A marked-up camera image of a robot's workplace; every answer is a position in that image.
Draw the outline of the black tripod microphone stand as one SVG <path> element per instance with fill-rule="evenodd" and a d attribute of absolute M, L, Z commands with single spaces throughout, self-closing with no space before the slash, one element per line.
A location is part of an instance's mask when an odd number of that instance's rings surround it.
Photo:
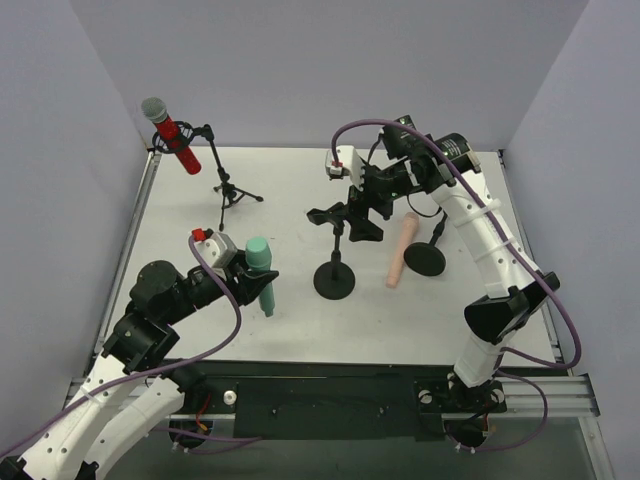
<path fill-rule="evenodd" d="M 253 199 L 259 203 L 262 203 L 264 201 L 264 198 L 260 195 L 241 189 L 231 182 L 231 175 L 226 171 L 226 169 L 224 168 L 221 162 L 221 159 L 216 147 L 216 143 L 215 143 L 215 134 L 213 132 L 212 127 L 209 124 L 205 124 L 204 126 L 201 126 L 201 127 L 193 127 L 188 122 L 182 122 L 182 121 L 175 121 L 175 122 L 181 129 L 181 133 L 185 136 L 186 141 L 188 142 L 191 150 L 192 150 L 191 143 L 197 137 L 203 138 L 208 143 L 211 149 L 213 159 L 216 165 L 216 172 L 219 178 L 219 184 L 213 187 L 213 191 L 216 193 L 219 193 L 222 197 L 221 208 L 220 208 L 220 220 L 219 220 L 218 227 L 220 231 L 224 231 L 225 216 L 226 216 L 227 210 L 231 209 L 233 206 L 237 205 L 245 198 Z M 158 134 L 156 132 L 153 134 L 153 137 L 152 137 L 152 145 L 154 150 L 161 154 L 174 155 L 171 151 L 165 151 L 164 143 L 161 139 L 158 138 Z"/>

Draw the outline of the aluminium frame rail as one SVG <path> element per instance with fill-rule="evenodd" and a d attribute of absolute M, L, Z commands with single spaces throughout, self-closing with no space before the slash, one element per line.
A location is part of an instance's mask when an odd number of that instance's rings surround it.
<path fill-rule="evenodd" d="M 600 409 L 590 380 L 586 376 L 573 377 L 533 377 L 531 379 L 541 390 L 543 390 L 548 404 L 549 418 L 595 418 L 600 416 Z M 501 380 L 505 395 L 506 411 L 502 415 L 507 418 L 538 418 L 543 413 L 542 399 L 532 386 L 513 379 Z M 76 392 L 81 386 L 80 380 L 74 380 L 68 390 L 63 406 L 68 406 L 73 400 Z M 122 401 L 120 410 L 129 406 L 134 400 L 147 390 L 143 382 L 134 388 L 129 396 Z M 202 415 L 203 420 L 232 420 L 236 410 L 224 406 L 222 401 L 211 402 L 211 407 L 206 415 Z M 222 410 L 215 410 L 213 407 L 223 407 Z M 462 419 L 467 414 L 442 413 L 443 418 Z M 195 414 L 178 413 L 171 414 L 171 419 L 192 419 Z"/>

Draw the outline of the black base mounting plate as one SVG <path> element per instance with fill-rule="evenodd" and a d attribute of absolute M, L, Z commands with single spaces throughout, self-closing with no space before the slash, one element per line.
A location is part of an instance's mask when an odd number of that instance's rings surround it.
<path fill-rule="evenodd" d="M 209 360 L 189 382 L 169 426 L 229 421 L 236 438 L 439 440 L 506 410 L 500 382 L 467 388 L 446 366 Z"/>

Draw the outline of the mint green toy microphone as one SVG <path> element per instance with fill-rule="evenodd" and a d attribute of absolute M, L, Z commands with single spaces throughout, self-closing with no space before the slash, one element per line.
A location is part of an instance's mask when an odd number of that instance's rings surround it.
<path fill-rule="evenodd" d="M 246 262 L 252 272 L 263 273 L 271 268 L 272 253 L 266 238 L 250 238 L 245 245 Z M 259 304 L 266 317 L 272 317 L 275 310 L 273 286 L 269 283 L 259 296 Z"/>

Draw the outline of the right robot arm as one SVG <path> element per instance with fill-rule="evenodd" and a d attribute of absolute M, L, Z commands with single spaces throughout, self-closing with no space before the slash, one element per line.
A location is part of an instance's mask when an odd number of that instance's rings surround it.
<path fill-rule="evenodd" d="M 346 204 L 350 239 L 382 240 L 370 211 L 388 219 L 397 199 L 418 193 L 429 196 L 447 216 L 484 287 L 483 296 L 464 309 L 470 334 L 448 382 L 464 392 L 476 391 L 494 379 L 509 341 L 558 289 L 559 280 L 553 272 L 543 273 L 523 251 L 464 136 L 435 139 L 418 132 L 408 116 L 372 123 L 380 129 L 391 165 L 373 166 L 336 139 L 326 160 L 330 178 L 351 182 Z"/>

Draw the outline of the black round-base stand front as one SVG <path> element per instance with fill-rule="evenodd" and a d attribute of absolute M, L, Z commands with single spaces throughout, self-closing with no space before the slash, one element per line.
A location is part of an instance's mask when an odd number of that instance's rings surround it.
<path fill-rule="evenodd" d="M 437 243 L 444 233 L 448 216 L 443 215 L 432 231 L 428 242 L 414 242 L 404 251 L 404 262 L 415 273 L 425 277 L 441 275 L 446 268 L 446 258 L 437 247 Z"/>

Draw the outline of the black round-base stand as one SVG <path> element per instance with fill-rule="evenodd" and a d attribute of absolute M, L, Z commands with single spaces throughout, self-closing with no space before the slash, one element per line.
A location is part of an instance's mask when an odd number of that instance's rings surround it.
<path fill-rule="evenodd" d="M 334 244 L 331 259 L 320 265 L 313 277 L 316 292 L 328 300 L 341 300 L 349 296 L 355 287 L 353 270 L 342 261 L 341 238 L 346 220 L 346 205 L 338 202 L 326 210 L 311 209 L 307 219 L 314 225 L 330 224 L 333 227 Z"/>
<path fill-rule="evenodd" d="M 443 215 L 432 231 L 428 242 L 414 242 L 404 251 L 404 262 L 415 273 L 425 277 L 441 275 L 446 268 L 446 258 L 437 247 L 437 243 L 444 233 L 448 216 Z"/>

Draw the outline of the red glitter microphone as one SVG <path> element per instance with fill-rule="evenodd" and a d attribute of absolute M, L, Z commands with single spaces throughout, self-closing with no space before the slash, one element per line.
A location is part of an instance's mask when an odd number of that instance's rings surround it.
<path fill-rule="evenodd" d="M 148 97 L 141 103 L 143 115 L 154 124 L 158 138 L 171 151 L 190 175 L 201 171 L 201 164 L 193 154 L 177 123 L 169 116 L 166 104 L 158 97 Z"/>

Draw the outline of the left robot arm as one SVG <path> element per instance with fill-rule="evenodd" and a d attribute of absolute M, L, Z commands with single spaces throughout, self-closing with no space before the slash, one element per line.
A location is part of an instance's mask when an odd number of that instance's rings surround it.
<path fill-rule="evenodd" d="M 199 381 L 195 359 L 165 363 L 178 342 L 174 324 L 221 297 L 252 303 L 277 278 L 238 254 L 221 272 L 200 265 L 182 275 L 170 262 L 143 267 L 84 384 L 71 403 L 34 434 L 34 444 L 1 462 L 4 479 L 101 479 Z"/>

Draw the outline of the peach toy microphone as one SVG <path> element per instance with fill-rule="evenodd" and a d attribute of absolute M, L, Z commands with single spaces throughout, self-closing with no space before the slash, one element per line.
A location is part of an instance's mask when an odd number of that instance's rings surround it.
<path fill-rule="evenodd" d="M 414 240 L 419 223 L 419 216 L 414 212 L 408 212 L 403 218 L 402 229 L 385 281 L 387 288 L 395 289 L 399 283 L 404 269 L 404 252 Z"/>

